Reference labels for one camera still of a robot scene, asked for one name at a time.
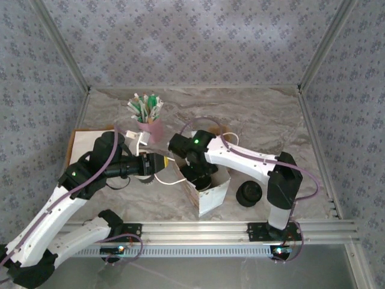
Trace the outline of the aluminium frame post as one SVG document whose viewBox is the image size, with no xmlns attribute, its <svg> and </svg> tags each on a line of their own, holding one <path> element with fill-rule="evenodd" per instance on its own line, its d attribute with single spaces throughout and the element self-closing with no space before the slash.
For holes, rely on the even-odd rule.
<svg viewBox="0 0 385 289">
<path fill-rule="evenodd" d="M 321 64 L 325 60 L 334 41 L 337 39 L 354 7 L 357 5 L 357 2 L 358 0 L 341 0 L 340 6 L 338 6 L 338 9 L 331 19 L 331 22 L 322 37 L 314 56 L 306 68 L 301 81 L 298 83 L 298 89 L 301 93 L 308 89 L 309 85 L 318 73 Z"/>
<path fill-rule="evenodd" d="M 54 19 L 51 17 L 43 0 L 28 0 L 37 17 L 41 21 L 44 29 L 54 43 L 59 55 L 63 59 L 75 82 L 84 93 L 88 93 L 89 88 L 87 82 L 78 67 L 64 37 L 61 35 Z"/>
</svg>

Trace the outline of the stack of paper cups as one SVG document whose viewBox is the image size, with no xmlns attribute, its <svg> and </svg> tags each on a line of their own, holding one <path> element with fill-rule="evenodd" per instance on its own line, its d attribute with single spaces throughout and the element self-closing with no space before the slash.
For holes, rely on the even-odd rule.
<svg viewBox="0 0 385 289">
<path fill-rule="evenodd" d="M 130 142 L 129 149 L 131 153 L 136 157 L 141 154 L 149 153 L 149 151 L 139 148 L 139 142 L 135 140 Z M 149 185 L 151 182 L 153 182 L 155 176 L 154 175 L 147 175 L 147 176 L 135 175 L 135 178 L 138 179 L 142 184 Z"/>
</svg>

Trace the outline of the steel sheet shelf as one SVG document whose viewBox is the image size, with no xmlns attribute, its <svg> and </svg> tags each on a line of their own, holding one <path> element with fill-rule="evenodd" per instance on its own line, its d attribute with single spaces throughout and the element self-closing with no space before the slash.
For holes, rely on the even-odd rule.
<svg viewBox="0 0 385 289">
<path fill-rule="evenodd" d="M 344 259 L 143 258 L 106 265 L 96 258 L 65 262 L 45 289 L 357 289 Z"/>
</svg>

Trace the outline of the stack of white napkins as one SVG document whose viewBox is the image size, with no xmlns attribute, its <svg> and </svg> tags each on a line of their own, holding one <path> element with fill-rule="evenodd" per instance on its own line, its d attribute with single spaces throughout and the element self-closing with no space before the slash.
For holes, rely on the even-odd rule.
<svg viewBox="0 0 385 289">
<path fill-rule="evenodd" d="M 99 136 L 100 132 L 97 131 L 76 131 L 69 164 L 78 161 L 78 159 L 86 152 L 92 151 L 94 141 Z"/>
</svg>

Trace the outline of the pink straw holder cup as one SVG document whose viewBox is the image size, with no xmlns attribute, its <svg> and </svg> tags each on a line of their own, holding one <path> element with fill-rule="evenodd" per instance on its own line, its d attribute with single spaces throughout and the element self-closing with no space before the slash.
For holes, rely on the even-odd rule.
<svg viewBox="0 0 385 289">
<path fill-rule="evenodd" d="M 160 118 L 154 120 L 152 123 L 141 123 L 136 121 L 139 129 L 150 134 L 149 144 L 159 143 L 164 135 L 163 124 Z"/>
</svg>

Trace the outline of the aluminium table side rail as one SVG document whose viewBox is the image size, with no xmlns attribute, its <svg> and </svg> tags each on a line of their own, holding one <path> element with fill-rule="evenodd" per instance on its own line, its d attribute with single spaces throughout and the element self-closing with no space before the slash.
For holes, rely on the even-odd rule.
<svg viewBox="0 0 385 289">
<path fill-rule="evenodd" d="M 331 218 L 344 219 L 342 207 L 339 203 L 337 192 L 334 187 L 333 180 L 331 178 L 331 173 L 327 167 L 327 162 L 324 155 L 324 151 L 322 150 L 321 141 L 317 134 L 316 126 L 313 121 L 312 114 L 310 113 L 310 109 L 307 104 L 306 97 L 304 96 L 304 93 L 301 91 L 301 89 L 298 89 L 298 100 L 299 100 L 302 114 L 304 117 L 304 122 L 306 124 L 307 130 L 309 132 L 309 135 L 312 141 L 313 151 L 314 151 L 316 162 L 321 175 L 324 191 L 328 196 L 330 203 L 333 203 L 334 205 L 334 208 L 332 209 L 332 213 L 330 213 Z"/>
<path fill-rule="evenodd" d="M 76 132 L 77 129 L 79 129 L 82 126 L 82 123 L 84 121 L 84 117 L 85 117 L 85 114 L 87 112 L 87 107 L 88 107 L 88 103 L 89 103 L 89 100 L 90 100 L 89 94 L 90 94 L 89 90 L 86 91 L 85 94 L 84 94 L 84 99 L 83 99 L 82 104 L 81 104 L 80 109 L 79 109 L 79 114 L 78 114 L 76 122 L 75 122 L 75 127 L 74 127 L 73 131 L 71 132 L 69 143 L 68 143 L 68 146 L 67 146 L 66 157 L 65 157 L 65 160 L 64 160 L 64 164 L 63 164 L 63 168 L 64 169 L 70 163 L 70 157 L 71 157 L 71 154 L 72 154 L 73 141 L 75 139 L 75 132 Z"/>
</svg>

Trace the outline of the brown cardboard napkin tray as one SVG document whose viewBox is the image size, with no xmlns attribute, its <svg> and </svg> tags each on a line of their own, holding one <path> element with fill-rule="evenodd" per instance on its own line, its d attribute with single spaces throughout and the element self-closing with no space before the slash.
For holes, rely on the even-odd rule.
<svg viewBox="0 0 385 289">
<path fill-rule="evenodd" d="M 92 151 L 95 140 L 102 135 L 105 130 L 75 129 L 70 136 L 67 147 L 66 160 L 64 167 L 78 161 L 78 159 L 88 151 Z"/>
</svg>

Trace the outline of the stack of black cup lids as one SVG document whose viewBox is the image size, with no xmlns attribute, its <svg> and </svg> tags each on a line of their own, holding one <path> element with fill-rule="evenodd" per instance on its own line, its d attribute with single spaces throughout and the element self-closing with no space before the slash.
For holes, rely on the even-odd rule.
<svg viewBox="0 0 385 289">
<path fill-rule="evenodd" d="M 253 207 L 262 198 L 262 187 L 254 181 L 244 182 L 236 192 L 236 200 L 243 207 Z"/>
</svg>

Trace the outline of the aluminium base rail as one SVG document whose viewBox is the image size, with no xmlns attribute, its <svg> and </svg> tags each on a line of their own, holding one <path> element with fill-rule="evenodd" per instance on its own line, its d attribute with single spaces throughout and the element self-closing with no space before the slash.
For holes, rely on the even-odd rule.
<svg viewBox="0 0 385 289">
<path fill-rule="evenodd" d="M 141 238 L 149 245 L 181 244 L 348 244 L 360 237 L 352 220 L 298 220 L 301 241 L 249 241 L 247 224 L 255 221 L 167 222 L 141 221 Z"/>
</svg>

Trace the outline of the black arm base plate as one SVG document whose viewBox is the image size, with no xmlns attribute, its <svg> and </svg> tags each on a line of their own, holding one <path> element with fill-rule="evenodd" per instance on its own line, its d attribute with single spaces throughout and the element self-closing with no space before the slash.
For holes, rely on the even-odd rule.
<svg viewBox="0 0 385 289">
<path fill-rule="evenodd" d="M 142 224 L 140 223 L 122 223 L 112 228 L 106 238 L 98 240 L 97 243 L 138 243 L 138 237 L 142 234 Z"/>
<path fill-rule="evenodd" d="M 246 233 L 249 241 L 301 241 L 301 233 L 294 222 L 289 222 L 285 229 L 277 229 L 267 222 L 254 222 L 247 224 Z"/>
</svg>

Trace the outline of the white paper gift bag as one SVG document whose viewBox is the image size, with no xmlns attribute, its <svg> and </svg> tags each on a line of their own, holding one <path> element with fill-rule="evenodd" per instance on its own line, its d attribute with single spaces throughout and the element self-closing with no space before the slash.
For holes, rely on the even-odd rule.
<svg viewBox="0 0 385 289">
<path fill-rule="evenodd" d="M 193 131 L 189 137 L 193 137 L 196 132 L 197 131 Z M 157 175 L 155 175 L 155 179 L 163 185 L 174 186 L 180 184 L 191 203 L 197 209 L 199 217 L 222 205 L 231 180 L 228 169 L 224 166 L 216 165 L 218 167 L 218 172 L 210 176 L 212 178 L 212 185 L 210 188 L 205 191 L 197 191 L 192 182 L 205 175 L 199 176 L 194 173 L 193 170 L 188 167 L 188 163 L 185 159 L 178 157 L 174 153 L 172 154 L 173 156 L 169 158 L 169 160 L 179 179 L 174 182 L 164 182 L 159 179 Z"/>
</svg>

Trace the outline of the black plastic cup lid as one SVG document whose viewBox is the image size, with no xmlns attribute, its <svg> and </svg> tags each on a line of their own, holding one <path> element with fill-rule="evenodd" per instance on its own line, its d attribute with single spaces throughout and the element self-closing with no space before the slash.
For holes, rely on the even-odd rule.
<svg viewBox="0 0 385 289">
<path fill-rule="evenodd" d="M 197 191 L 205 191 L 210 188 L 212 185 L 212 178 L 210 176 L 204 176 L 202 178 L 197 178 L 192 182 Z"/>
</svg>

